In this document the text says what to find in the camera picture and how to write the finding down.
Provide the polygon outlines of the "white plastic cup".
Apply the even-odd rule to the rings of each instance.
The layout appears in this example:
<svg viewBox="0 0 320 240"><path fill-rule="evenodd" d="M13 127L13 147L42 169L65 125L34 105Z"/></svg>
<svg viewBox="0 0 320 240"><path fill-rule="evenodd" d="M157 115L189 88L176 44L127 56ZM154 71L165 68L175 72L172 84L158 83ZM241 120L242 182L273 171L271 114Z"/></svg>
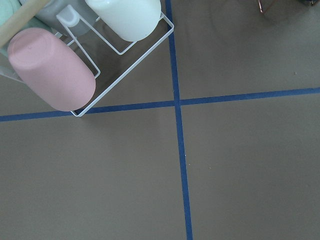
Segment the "white plastic cup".
<svg viewBox="0 0 320 240"><path fill-rule="evenodd" d="M86 4L127 42L148 37L162 13L159 0L87 0Z"/></svg>

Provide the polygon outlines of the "pink plastic cup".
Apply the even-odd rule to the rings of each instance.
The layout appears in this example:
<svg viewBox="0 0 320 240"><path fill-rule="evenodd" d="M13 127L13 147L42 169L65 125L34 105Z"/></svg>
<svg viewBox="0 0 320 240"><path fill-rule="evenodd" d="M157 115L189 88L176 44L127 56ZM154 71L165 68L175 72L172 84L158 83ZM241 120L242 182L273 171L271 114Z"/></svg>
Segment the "pink plastic cup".
<svg viewBox="0 0 320 240"><path fill-rule="evenodd" d="M43 28L17 33L7 53L21 80L56 110L77 110L95 93L96 80L91 70L64 42Z"/></svg>

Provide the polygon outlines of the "grey plastic cup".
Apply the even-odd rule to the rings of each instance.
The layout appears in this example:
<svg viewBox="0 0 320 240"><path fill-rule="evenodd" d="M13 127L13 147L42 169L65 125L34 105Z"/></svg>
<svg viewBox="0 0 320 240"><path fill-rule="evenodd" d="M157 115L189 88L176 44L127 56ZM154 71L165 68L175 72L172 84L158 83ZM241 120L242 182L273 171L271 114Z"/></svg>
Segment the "grey plastic cup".
<svg viewBox="0 0 320 240"><path fill-rule="evenodd" d="M67 5L71 5L90 25L96 22L98 15L84 0L51 0L35 16L49 27L69 37L69 33L56 17Z"/></svg>

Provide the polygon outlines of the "mint green plastic cup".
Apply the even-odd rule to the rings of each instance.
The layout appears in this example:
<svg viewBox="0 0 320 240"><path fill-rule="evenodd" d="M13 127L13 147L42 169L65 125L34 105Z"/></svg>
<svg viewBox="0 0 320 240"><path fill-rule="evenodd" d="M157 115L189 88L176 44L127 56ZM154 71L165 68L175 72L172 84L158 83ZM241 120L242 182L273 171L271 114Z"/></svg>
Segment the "mint green plastic cup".
<svg viewBox="0 0 320 240"><path fill-rule="evenodd" d="M1 0L0 1L0 25L2 26L20 7L21 3L18 0ZM40 20L33 17L21 29L28 28L46 28Z"/></svg>

